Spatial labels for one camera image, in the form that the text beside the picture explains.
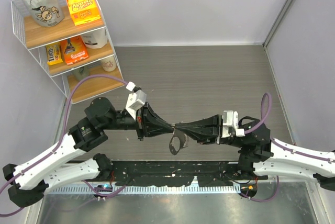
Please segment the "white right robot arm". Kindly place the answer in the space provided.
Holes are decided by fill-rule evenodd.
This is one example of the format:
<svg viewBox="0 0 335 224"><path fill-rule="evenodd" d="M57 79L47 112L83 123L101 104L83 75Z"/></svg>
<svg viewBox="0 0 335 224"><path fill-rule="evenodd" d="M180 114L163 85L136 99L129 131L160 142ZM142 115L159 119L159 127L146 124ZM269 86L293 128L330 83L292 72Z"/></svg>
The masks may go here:
<svg viewBox="0 0 335 224"><path fill-rule="evenodd" d="M320 187L334 190L334 152L315 151L271 138L263 120L248 117L243 124L238 113L176 123L174 129L201 144L225 144L239 148L237 173L243 179L252 175L284 176L318 182Z"/></svg>

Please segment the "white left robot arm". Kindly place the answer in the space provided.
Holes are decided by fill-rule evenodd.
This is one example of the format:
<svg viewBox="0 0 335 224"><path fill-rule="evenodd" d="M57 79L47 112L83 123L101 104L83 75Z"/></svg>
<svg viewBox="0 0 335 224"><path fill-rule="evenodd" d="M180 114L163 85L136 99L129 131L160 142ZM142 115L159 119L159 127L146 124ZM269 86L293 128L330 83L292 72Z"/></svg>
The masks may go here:
<svg viewBox="0 0 335 224"><path fill-rule="evenodd" d="M41 200L51 190L82 180L106 181L113 166L104 154L96 154L82 163L63 167L63 164L90 152L105 142L105 130L135 130L138 138L172 133L173 127L160 118L145 103L132 116L116 110L109 99L94 99L85 109L85 118L69 129L62 140L34 159L22 164L3 167L5 179L10 183L9 199L24 208Z"/></svg>

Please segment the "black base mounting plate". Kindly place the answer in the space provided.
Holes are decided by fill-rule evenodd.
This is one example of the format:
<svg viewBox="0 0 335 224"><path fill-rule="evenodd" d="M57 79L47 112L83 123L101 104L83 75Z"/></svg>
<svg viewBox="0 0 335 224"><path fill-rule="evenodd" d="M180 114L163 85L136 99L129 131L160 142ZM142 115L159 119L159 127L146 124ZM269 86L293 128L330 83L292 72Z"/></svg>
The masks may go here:
<svg viewBox="0 0 335 224"><path fill-rule="evenodd" d="M226 186L233 181L254 180L236 162L227 161L112 161L102 175L89 182L115 182L117 186L190 186L197 178L200 187Z"/></svg>

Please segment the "cream white bottle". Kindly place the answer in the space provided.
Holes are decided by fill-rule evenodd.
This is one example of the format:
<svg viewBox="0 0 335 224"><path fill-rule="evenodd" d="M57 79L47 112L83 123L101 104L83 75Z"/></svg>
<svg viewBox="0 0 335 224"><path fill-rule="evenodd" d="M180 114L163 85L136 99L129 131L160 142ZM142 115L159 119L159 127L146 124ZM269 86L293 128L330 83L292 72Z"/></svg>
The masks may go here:
<svg viewBox="0 0 335 224"><path fill-rule="evenodd" d="M103 70L106 71L106 72L112 72L117 67L117 63L116 63L115 57L113 55L100 60L100 64L101 64Z"/></svg>

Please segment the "green bottle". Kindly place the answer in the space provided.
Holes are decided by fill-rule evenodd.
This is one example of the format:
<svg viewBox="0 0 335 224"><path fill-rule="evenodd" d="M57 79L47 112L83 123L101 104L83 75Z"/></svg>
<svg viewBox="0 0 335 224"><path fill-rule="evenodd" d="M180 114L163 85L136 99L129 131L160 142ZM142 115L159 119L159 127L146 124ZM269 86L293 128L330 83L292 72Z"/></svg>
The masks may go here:
<svg viewBox="0 0 335 224"><path fill-rule="evenodd" d="M72 71L75 79L77 81L81 81L82 79L88 77L90 75L89 68L87 66L82 66Z"/></svg>

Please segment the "white paper towel roll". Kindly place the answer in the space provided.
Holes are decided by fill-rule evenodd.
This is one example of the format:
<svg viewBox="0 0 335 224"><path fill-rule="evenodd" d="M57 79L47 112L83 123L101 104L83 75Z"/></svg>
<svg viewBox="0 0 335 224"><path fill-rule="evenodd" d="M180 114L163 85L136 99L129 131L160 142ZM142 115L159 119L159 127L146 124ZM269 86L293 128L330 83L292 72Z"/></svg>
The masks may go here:
<svg viewBox="0 0 335 224"><path fill-rule="evenodd" d="M100 49L107 44L108 37L105 28L81 34L85 46L89 49Z"/></svg>

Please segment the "orange snack packet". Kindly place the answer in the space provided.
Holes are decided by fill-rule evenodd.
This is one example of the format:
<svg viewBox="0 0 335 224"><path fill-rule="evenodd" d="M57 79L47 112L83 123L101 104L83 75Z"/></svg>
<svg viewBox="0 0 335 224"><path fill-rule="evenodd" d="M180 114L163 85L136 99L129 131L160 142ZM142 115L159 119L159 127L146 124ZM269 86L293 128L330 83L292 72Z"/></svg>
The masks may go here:
<svg viewBox="0 0 335 224"><path fill-rule="evenodd" d="M86 46L80 36L64 39L60 41L60 46L66 65L72 65L89 58Z"/></svg>

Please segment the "yellow candy bag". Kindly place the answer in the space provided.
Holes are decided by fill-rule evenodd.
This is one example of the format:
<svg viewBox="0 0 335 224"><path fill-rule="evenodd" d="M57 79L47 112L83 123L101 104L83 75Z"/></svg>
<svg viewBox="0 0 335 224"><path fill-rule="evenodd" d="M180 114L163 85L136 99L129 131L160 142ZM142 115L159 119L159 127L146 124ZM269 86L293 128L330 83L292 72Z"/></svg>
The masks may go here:
<svg viewBox="0 0 335 224"><path fill-rule="evenodd" d="M62 63L61 46L59 42L46 45L47 64L49 66Z"/></svg>

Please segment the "orange yellow snack box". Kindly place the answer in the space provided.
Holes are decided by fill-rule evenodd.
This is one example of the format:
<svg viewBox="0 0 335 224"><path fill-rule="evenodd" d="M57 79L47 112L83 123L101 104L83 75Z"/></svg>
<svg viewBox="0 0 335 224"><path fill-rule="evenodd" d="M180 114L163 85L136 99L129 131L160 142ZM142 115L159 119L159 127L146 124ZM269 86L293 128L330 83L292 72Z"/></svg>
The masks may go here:
<svg viewBox="0 0 335 224"><path fill-rule="evenodd" d="M75 26L101 19L96 0L66 0Z"/></svg>

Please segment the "grey paper bag with cartoon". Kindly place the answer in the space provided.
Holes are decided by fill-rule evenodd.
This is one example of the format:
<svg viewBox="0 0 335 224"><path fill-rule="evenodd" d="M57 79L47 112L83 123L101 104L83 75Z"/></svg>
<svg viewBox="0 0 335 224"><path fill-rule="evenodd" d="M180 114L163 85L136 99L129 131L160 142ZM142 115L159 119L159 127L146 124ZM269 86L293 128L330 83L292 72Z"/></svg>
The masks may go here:
<svg viewBox="0 0 335 224"><path fill-rule="evenodd" d="M33 20L41 27L53 27L64 19L58 0L22 0Z"/></svg>

